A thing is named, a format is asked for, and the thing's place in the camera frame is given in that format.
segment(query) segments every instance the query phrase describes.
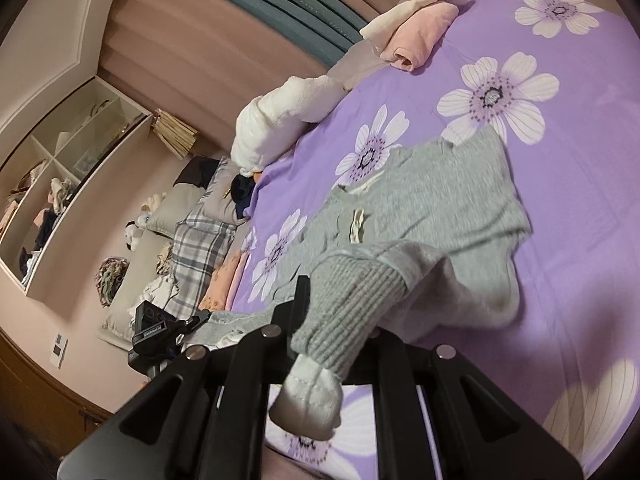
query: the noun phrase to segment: white flower print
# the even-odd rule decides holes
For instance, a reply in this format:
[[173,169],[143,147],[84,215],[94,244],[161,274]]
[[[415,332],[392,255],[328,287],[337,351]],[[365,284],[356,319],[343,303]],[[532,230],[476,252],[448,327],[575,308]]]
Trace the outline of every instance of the white flower print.
[[246,258],[246,262],[244,263],[244,268],[246,269],[249,266],[249,262],[251,261],[251,255],[253,254],[251,251],[255,249],[255,245],[258,243],[258,237],[255,234],[255,226],[252,226],[251,230],[247,233],[242,240],[242,246],[240,247],[240,252],[245,253],[248,251],[249,256]]
[[[345,398],[358,386],[344,386]],[[275,400],[280,386],[272,384],[269,390],[270,404]],[[373,415],[373,399],[363,396],[354,400],[340,412],[342,421],[331,440],[322,442],[304,436],[295,436],[267,419],[265,438],[268,444],[295,460],[319,470],[335,480],[362,480],[357,469],[343,454],[366,457],[376,453],[376,424]]]
[[267,297],[278,275],[276,268],[278,259],[287,251],[287,246],[302,231],[305,223],[306,216],[300,218],[300,209],[296,209],[284,221],[280,228],[280,233],[273,234],[267,239],[264,245],[264,258],[255,265],[254,273],[252,274],[251,282],[254,288],[251,290],[248,301],[253,301],[257,298],[260,291],[262,291],[260,300],[264,301]]
[[255,235],[255,226],[252,226],[251,230],[246,234],[244,240],[242,240],[242,246],[240,252],[245,253],[247,251],[253,251],[257,243],[257,237]]
[[516,21],[521,25],[533,25],[536,36],[552,38],[562,24],[574,34],[587,34],[590,29],[599,27],[600,22],[593,16],[595,12],[604,12],[600,7],[584,0],[524,0],[529,7],[516,10]]
[[522,52],[513,54],[498,72],[493,57],[481,57],[460,69],[469,88],[452,90],[441,97],[436,109],[445,117],[462,115],[451,121],[441,135],[454,144],[469,139],[490,124],[507,141],[504,119],[525,144],[535,144],[545,134],[545,120],[530,101],[544,102],[558,93],[560,82],[551,74],[533,75],[536,58]]
[[616,443],[616,434],[633,410],[639,383],[638,366],[632,359],[620,359],[599,384],[571,384],[546,416],[542,426],[582,464],[585,478],[598,457]]
[[373,124],[363,124],[356,136],[356,146],[353,153],[346,155],[335,168],[335,174],[340,178],[334,186],[349,186],[367,176],[372,171],[377,171],[385,165],[389,158],[390,149],[396,140],[409,127],[409,121],[404,112],[398,112],[389,121],[383,132],[380,132],[386,120],[386,105],[382,105]]

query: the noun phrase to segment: gray pillow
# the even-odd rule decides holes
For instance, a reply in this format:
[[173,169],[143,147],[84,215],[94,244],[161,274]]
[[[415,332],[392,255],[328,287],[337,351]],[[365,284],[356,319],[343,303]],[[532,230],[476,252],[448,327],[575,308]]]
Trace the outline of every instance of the gray pillow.
[[236,203],[231,200],[231,181],[240,172],[240,169],[230,158],[223,158],[218,165],[218,169],[213,176],[209,189],[211,194],[202,206],[202,212],[213,220],[226,222],[231,225],[240,225],[247,221],[247,218],[238,218],[236,215]]
[[160,235],[174,238],[175,225],[187,218],[198,200],[204,194],[204,189],[181,182],[173,186],[160,203],[160,206],[149,218],[146,228]]
[[136,252],[130,256],[129,268],[124,275],[122,284],[116,292],[115,298],[109,308],[103,309],[105,313],[102,329],[108,330],[127,343],[117,345],[121,348],[130,346],[133,330],[131,329],[131,316],[127,312],[139,298],[147,284],[157,278],[156,263],[158,253],[164,247],[166,238],[145,230],[138,243]]

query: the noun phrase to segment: ribbed cuff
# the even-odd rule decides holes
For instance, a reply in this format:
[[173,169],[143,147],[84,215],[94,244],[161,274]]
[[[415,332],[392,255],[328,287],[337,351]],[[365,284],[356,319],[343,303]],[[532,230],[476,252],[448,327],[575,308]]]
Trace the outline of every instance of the ribbed cuff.
[[291,347],[341,380],[380,318],[406,293],[400,274],[375,260],[337,255],[311,273],[311,302]]

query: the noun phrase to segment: pink wall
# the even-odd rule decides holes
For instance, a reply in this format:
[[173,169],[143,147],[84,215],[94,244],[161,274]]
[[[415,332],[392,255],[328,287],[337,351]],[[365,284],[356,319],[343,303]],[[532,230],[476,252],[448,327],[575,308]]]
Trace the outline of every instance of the pink wall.
[[[108,189],[92,198],[95,205],[60,261],[46,305],[25,297],[0,271],[0,326],[45,371],[112,412],[137,391],[144,377],[127,366],[126,352],[94,335],[104,316],[94,275],[105,257],[132,256],[124,243],[124,226],[148,196],[171,187],[185,163],[149,136]],[[69,343],[57,370],[49,356],[59,332]]]

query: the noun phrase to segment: pink towel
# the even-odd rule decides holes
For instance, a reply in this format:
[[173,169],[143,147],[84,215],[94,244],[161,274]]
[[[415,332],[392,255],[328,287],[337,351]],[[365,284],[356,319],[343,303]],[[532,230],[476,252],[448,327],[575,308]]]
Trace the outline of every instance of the pink towel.
[[400,70],[411,72],[426,63],[433,46],[458,16],[449,2],[437,2],[418,10],[391,37],[380,57]]
[[234,272],[234,276],[231,279],[231,286],[229,287],[229,293],[226,295],[225,310],[231,310],[231,306],[234,304],[234,299],[236,298],[236,292],[238,291],[238,285],[240,285],[240,278],[242,278],[242,273],[244,272],[244,266],[246,265],[246,261],[248,258],[249,258],[248,251],[240,254],[240,261],[238,262],[238,266],[236,267],[236,272]]

